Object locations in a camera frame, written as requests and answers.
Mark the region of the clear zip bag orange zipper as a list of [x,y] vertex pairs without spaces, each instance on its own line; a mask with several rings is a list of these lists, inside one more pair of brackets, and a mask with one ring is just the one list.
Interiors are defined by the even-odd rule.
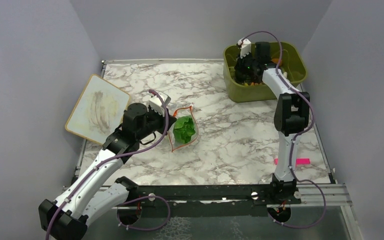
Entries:
[[172,116],[176,121],[169,129],[168,139],[174,152],[191,145],[198,138],[199,127],[192,105],[176,109]]

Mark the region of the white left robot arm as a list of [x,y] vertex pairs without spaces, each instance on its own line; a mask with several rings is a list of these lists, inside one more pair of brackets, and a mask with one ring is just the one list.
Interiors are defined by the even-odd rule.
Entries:
[[156,147],[176,120],[166,103],[130,104],[122,123],[106,138],[87,170],[55,200],[45,199],[39,205],[45,239],[81,240],[88,227],[110,208],[139,201],[139,186],[126,177],[118,178],[105,191],[100,188],[131,156]]

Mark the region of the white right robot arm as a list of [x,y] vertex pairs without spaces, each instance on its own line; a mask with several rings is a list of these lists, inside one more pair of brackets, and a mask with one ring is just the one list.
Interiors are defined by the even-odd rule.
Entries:
[[237,43],[240,53],[237,58],[235,77],[245,82],[247,79],[263,83],[274,93],[277,105],[274,114],[274,127],[279,135],[277,165],[269,188],[265,193],[269,199],[280,204],[293,197],[297,190],[295,169],[297,165],[297,145],[302,132],[308,127],[310,96],[299,91],[284,76],[279,68],[260,63],[251,53],[252,43],[248,39]]

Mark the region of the green toy lettuce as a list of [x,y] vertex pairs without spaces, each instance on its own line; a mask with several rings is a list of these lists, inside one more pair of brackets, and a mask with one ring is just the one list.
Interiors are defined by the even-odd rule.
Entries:
[[177,143],[188,144],[195,133],[194,120],[191,115],[178,118],[174,124],[173,134]]

